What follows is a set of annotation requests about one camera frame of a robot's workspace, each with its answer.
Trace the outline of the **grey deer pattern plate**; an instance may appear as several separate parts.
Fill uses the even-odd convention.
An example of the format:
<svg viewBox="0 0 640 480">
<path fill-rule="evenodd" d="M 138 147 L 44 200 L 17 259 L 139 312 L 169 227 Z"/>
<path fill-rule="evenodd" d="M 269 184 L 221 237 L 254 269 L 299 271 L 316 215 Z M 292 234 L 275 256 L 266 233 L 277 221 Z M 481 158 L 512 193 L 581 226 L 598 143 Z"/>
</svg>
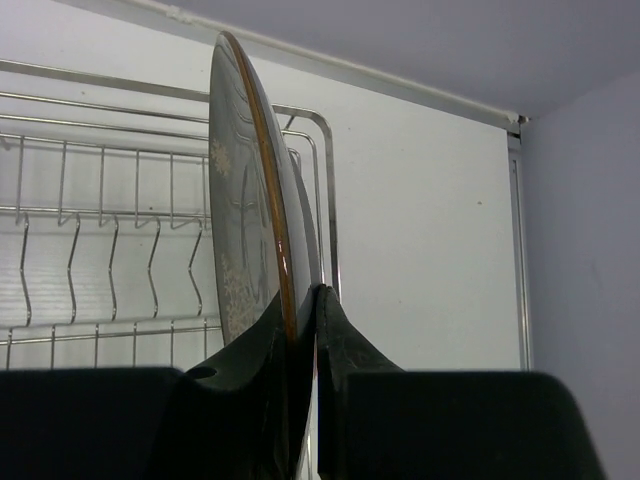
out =
<svg viewBox="0 0 640 480">
<path fill-rule="evenodd" d="M 314 372 L 314 304 L 322 282 L 300 170 L 239 40 L 218 35 L 210 70 L 209 197 L 217 299 L 228 369 L 251 424 L 250 479 L 299 475 Z"/>
</svg>

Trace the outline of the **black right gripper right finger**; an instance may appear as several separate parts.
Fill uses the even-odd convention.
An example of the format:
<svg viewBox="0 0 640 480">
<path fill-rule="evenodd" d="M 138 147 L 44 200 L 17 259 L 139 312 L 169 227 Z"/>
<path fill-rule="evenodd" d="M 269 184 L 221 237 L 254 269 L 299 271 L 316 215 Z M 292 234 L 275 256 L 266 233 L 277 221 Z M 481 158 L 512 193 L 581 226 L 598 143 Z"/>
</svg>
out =
<svg viewBox="0 0 640 480">
<path fill-rule="evenodd" d="M 378 374 L 401 370 L 347 318 L 336 291 L 319 288 L 315 305 L 318 370 L 318 473 L 363 479 L 376 448 L 368 415 Z"/>
</svg>

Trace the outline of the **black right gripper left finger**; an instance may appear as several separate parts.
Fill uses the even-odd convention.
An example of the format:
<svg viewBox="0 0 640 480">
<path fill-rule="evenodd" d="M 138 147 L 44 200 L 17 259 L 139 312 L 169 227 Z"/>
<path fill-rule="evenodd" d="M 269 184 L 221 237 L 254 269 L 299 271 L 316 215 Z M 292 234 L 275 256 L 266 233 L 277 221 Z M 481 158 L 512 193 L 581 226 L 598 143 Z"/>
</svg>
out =
<svg viewBox="0 0 640 480">
<path fill-rule="evenodd" d="M 286 334 L 275 296 L 259 320 L 186 372 L 156 368 L 152 479 L 292 479 Z"/>
</svg>

